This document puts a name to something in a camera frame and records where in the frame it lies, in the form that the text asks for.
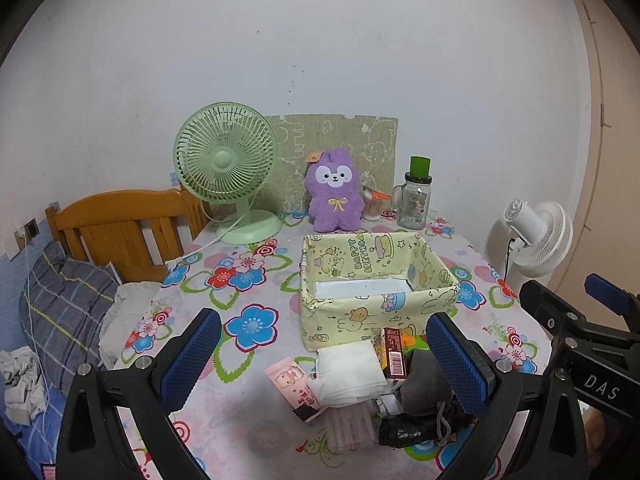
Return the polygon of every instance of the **door frame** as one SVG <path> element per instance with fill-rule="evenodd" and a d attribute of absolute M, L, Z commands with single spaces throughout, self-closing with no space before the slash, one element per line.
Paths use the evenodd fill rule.
<path fill-rule="evenodd" d="M 574 215 L 574 240 L 572 241 L 569 252 L 562 263 L 556 267 L 548 288 L 557 291 L 562 280 L 566 276 L 567 270 L 575 256 L 575 250 L 580 243 L 582 233 L 585 229 L 589 229 L 586 225 L 587 215 L 593 201 L 593 192 L 596 187 L 598 177 L 598 167 L 600 165 L 600 151 L 602 149 L 602 129 L 605 126 L 603 118 L 603 101 L 602 101 L 602 67 L 600 65 L 600 57 L 598 56 L 598 45 L 596 44 L 595 33 L 589 16 L 589 10 L 584 0 L 574 0 L 575 7 L 580 17 L 580 25 L 584 35 L 584 43 L 587 47 L 587 60 L 589 64 L 589 74 L 591 81 L 591 135 L 589 141 L 589 153 L 587 155 L 587 167 L 584 171 L 584 180 L 582 181 L 582 191 L 580 192 L 580 200 Z"/>

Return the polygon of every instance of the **barcode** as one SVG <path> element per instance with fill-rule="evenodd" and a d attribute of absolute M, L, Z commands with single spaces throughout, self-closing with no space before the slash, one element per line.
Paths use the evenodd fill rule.
<path fill-rule="evenodd" d="M 389 352 L 390 375 L 404 376 L 404 366 L 402 366 L 402 352 Z"/>

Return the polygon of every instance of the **yellow box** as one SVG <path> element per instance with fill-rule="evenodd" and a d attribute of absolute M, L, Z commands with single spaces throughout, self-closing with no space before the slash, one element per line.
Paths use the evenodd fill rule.
<path fill-rule="evenodd" d="M 402 278 L 411 292 L 316 298 L 316 283 Z M 434 312 L 456 302 L 460 284 L 419 234 L 311 235 L 300 263 L 302 339 L 307 350 L 372 338 L 385 326 L 422 333 Z"/>

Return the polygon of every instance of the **green fan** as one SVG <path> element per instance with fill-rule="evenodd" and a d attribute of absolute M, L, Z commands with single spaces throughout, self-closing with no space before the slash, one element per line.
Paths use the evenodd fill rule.
<path fill-rule="evenodd" d="M 184 187 L 210 204 L 236 204 L 236 214 L 217 232 L 229 244 L 259 242 L 282 227 L 276 215 L 249 205 L 275 161 L 276 139 L 267 119 L 237 103 L 198 110 L 175 138 L 174 166 Z"/>

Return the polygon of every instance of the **purple plush toy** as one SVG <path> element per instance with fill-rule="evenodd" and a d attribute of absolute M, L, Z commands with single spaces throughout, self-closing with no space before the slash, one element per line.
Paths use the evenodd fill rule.
<path fill-rule="evenodd" d="M 364 200 L 358 193 L 358 172 L 344 148 L 324 152 L 306 172 L 305 186 L 311 195 L 309 215 L 316 233 L 336 229 L 357 231 Z"/>

